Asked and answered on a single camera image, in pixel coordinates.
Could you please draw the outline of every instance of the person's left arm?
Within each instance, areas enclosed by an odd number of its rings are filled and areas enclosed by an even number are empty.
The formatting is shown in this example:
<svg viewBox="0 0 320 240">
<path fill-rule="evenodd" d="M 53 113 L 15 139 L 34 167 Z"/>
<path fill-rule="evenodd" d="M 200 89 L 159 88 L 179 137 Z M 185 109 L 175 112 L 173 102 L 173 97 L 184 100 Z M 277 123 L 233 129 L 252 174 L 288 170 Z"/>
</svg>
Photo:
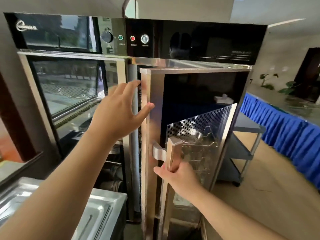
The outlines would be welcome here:
<svg viewBox="0 0 320 240">
<path fill-rule="evenodd" d="M 122 83 L 98 106 L 73 151 L 0 228 L 0 239 L 69 240 L 115 142 L 137 129 L 154 104 L 133 115 L 139 81 Z"/>
</svg>

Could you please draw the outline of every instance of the tan floor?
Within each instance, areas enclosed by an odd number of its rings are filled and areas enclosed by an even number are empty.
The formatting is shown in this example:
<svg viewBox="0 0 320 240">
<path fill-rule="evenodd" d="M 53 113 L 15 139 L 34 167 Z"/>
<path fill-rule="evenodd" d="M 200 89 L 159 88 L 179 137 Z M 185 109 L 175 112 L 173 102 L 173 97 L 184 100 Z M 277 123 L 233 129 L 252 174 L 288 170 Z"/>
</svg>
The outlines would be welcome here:
<svg viewBox="0 0 320 240">
<path fill-rule="evenodd" d="M 251 148 L 256 134 L 237 132 Z M 234 160 L 241 169 L 243 162 Z M 239 188 L 218 183 L 214 194 L 289 240 L 320 239 L 320 195 L 289 159 L 263 141 Z M 209 240 L 221 237 L 207 223 Z"/>
</svg>

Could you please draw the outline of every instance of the metal door frame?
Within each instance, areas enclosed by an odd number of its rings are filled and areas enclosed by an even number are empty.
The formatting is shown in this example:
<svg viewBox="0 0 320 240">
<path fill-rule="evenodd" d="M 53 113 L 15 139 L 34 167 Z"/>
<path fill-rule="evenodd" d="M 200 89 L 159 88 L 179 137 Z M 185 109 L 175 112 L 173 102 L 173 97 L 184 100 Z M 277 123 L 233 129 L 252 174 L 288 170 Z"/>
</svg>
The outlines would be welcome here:
<svg viewBox="0 0 320 240">
<path fill-rule="evenodd" d="M 252 66 L 242 66 L 230 64 L 229 68 L 141 68 L 141 86 L 142 98 L 141 107 L 143 108 L 148 102 L 154 103 L 155 108 L 150 112 L 142 123 L 142 159 L 141 159 L 141 211 L 142 211 L 142 232 L 144 240 L 152 240 L 154 231 L 158 230 L 157 240 L 166 240 L 168 236 L 169 224 L 171 221 L 167 209 L 172 208 L 173 199 L 170 197 L 168 187 L 162 187 L 161 201 L 171 205 L 161 205 L 159 216 L 156 216 L 156 198 L 157 198 L 157 174 L 153 168 L 158 166 L 158 161 L 153 157 L 154 143 L 160 143 L 162 105 L 164 95 L 164 81 L 166 74 L 190 74 L 190 73 L 223 73 L 223 72 L 249 72 L 244 91 L 240 98 L 239 104 L 233 106 L 230 116 L 227 120 L 225 130 L 222 135 L 222 141 L 219 145 L 219 159 L 215 173 L 212 176 L 211 189 L 217 180 L 218 172 L 221 168 L 223 156 L 226 151 L 225 141 L 234 123 L 234 116 L 238 114 L 242 104 L 249 78 L 252 74 Z M 154 220 L 159 219 L 159 226 L 154 229 Z"/>
<path fill-rule="evenodd" d="M 70 52 L 54 52 L 54 51 L 38 51 L 38 50 L 23 50 L 18 51 L 18 56 L 22 63 L 22 67 L 28 79 L 29 86 L 33 93 L 34 99 L 38 106 L 42 121 L 44 122 L 47 134 L 49 136 L 50 142 L 56 152 L 60 154 L 58 141 L 55 136 L 53 129 L 53 124 L 49 119 L 49 115 L 46 112 L 44 101 L 38 90 L 36 80 L 33 76 L 30 64 L 28 62 L 28 56 L 41 56 L 41 57 L 51 57 L 51 58 L 70 58 L 70 59 L 85 59 L 85 60 L 103 60 L 103 61 L 115 61 L 117 64 L 117 74 L 118 74 L 118 83 L 126 83 L 128 77 L 128 59 L 127 58 L 115 58 L 115 57 L 106 57 L 102 55 L 95 54 L 81 54 L 81 53 L 70 53 Z M 123 152 L 124 152 L 124 163 L 125 163 L 125 174 L 126 174 L 126 186 L 128 193 L 128 215 L 129 220 L 134 221 L 134 202 L 139 199 L 134 198 L 133 193 L 133 179 L 132 179 L 132 140 L 134 138 L 130 135 L 122 139 Z"/>
</svg>

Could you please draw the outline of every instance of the metal tray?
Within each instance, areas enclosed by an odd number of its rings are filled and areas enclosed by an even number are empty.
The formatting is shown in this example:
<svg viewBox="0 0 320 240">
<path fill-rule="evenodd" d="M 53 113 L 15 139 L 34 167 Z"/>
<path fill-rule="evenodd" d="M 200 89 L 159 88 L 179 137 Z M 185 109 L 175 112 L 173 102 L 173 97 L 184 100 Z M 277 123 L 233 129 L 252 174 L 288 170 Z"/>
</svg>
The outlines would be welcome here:
<svg viewBox="0 0 320 240">
<path fill-rule="evenodd" d="M 39 187 L 42 180 L 22 177 L 0 196 L 0 226 L 2 226 Z M 72 240 L 94 240 L 108 229 L 110 236 L 127 195 L 93 189 Z"/>
</svg>

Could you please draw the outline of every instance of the blue pleated cloth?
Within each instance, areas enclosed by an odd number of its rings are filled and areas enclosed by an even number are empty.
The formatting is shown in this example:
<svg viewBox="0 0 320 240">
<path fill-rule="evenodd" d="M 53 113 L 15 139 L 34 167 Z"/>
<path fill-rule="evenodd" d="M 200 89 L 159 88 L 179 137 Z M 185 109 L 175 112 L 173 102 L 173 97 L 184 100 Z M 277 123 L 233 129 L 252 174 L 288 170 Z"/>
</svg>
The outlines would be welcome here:
<svg viewBox="0 0 320 240">
<path fill-rule="evenodd" d="M 262 140 L 289 157 L 296 169 L 320 189 L 320 127 L 281 112 L 248 93 L 240 111 L 265 126 Z"/>
</svg>

